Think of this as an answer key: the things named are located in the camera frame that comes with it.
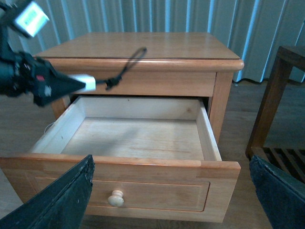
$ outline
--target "nightstand top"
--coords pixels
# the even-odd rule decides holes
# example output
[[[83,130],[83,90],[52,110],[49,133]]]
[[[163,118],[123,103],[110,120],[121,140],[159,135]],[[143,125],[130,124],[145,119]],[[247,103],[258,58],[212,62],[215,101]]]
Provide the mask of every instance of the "nightstand top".
[[[240,58],[209,33],[93,32],[37,54],[44,58],[126,59],[147,47],[146,59]]]

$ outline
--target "wooden knob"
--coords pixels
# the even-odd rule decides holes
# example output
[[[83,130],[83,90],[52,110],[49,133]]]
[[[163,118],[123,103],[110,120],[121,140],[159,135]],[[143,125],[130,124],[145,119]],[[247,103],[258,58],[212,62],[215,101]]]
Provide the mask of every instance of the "wooden knob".
[[[114,190],[112,196],[108,197],[108,203],[113,207],[120,207],[124,204],[123,193],[120,190]]]

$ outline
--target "floor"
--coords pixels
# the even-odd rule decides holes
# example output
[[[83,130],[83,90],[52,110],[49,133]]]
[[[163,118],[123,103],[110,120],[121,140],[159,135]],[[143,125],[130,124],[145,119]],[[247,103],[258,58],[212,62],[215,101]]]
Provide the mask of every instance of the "floor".
[[[232,84],[224,125],[219,141],[223,160],[238,161],[239,175],[223,223],[188,222],[157,219],[85,216],[82,229],[269,229],[271,225],[255,194],[244,151],[253,128],[265,89],[265,83]],[[305,148],[305,87],[289,85],[274,119],[266,146]],[[54,121],[50,106],[38,108],[30,95],[7,98],[0,96],[0,152],[25,152]],[[0,218],[22,203],[0,171]]]

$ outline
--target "black cable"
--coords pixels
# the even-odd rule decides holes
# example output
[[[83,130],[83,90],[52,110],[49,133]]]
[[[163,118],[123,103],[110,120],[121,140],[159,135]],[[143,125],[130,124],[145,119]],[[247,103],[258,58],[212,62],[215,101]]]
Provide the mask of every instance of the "black cable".
[[[97,80],[96,84],[107,84],[106,90],[110,90],[112,87],[116,86],[122,79],[122,76],[129,71],[137,62],[143,59],[144,55],[147,53],[146,47],[139,48],[127,61],[122,71],[115,77],[107,80]]]
[[[6,11],[10,8],[10,6],[8,4],[0,2],[0,8],[3,9],[4,11]]]

